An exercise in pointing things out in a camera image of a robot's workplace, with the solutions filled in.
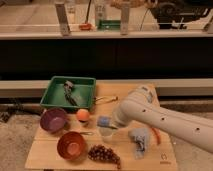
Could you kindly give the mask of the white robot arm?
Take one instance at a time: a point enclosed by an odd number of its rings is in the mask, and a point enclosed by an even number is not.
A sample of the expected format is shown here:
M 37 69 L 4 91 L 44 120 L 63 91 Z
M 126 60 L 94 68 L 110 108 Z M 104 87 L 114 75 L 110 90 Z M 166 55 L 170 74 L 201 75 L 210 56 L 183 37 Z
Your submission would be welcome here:
M 126 127 L 131 121 L 145 123 L 213 153 L 213 120 L 169 110 L 153 104 L 146 86 L 132 90 L 114 109 L 113 124 Z

